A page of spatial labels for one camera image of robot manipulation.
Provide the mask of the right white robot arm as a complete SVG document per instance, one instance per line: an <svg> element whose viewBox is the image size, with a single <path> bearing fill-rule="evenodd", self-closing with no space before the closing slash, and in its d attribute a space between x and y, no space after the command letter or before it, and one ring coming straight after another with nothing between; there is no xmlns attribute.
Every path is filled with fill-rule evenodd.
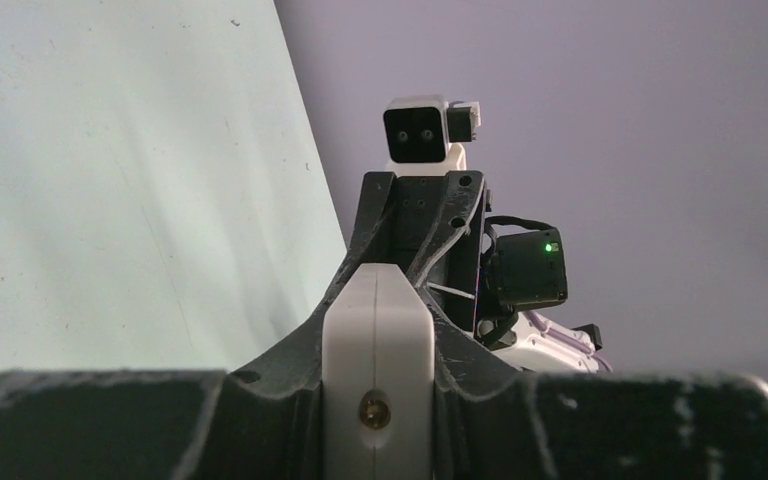
<svg viewBox="0 0 768 480"><path fill-rule="evenodd" d="M478 171L368 172L349 251L361 264L396 265L449 325L516 368L610 371L597 325L540 313L569 297L559 230L491 210Z"/></svg>

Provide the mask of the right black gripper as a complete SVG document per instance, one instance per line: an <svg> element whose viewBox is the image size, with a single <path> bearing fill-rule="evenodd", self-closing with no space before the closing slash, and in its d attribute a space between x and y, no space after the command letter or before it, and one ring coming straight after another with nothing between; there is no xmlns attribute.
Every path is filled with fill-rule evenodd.
<svg viewBox="0 0 768 480"><path fill-rule="evenodd" d="M476 170L397 179L393 172L366 173L340 286L362 264L382 263L389 254L454 325L473 331L485 210L485 178Z"/></svg>

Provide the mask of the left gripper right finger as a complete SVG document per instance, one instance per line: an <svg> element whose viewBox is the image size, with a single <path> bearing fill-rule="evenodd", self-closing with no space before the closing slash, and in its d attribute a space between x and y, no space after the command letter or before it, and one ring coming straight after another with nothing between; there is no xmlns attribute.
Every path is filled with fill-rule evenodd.
<svg viewBox="0 0 768 480"><path fill-rule="evenodd" d="M523 372L428 308L437 478L768 479L764 381Z"/></svg>

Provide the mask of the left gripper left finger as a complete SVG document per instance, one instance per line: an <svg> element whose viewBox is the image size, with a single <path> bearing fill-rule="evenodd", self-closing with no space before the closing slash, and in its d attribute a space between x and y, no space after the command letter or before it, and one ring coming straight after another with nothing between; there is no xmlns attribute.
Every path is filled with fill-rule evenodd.
<svg viewBox="0 0 768 480"><path fill-rule="evenodd" d="M231 372L0 372L0 479L320 478L334 299Z"/></svg>

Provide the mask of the white remote control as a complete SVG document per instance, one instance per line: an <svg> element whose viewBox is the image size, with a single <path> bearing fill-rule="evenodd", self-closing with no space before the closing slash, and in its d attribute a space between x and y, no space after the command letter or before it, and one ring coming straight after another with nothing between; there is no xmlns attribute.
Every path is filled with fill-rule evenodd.
<svg viewBox="0 0 768 480"><path fill-rule="evenodd" d="M364 264L322 332L323 475L433 476L434 328L393 264Z"/></svg>

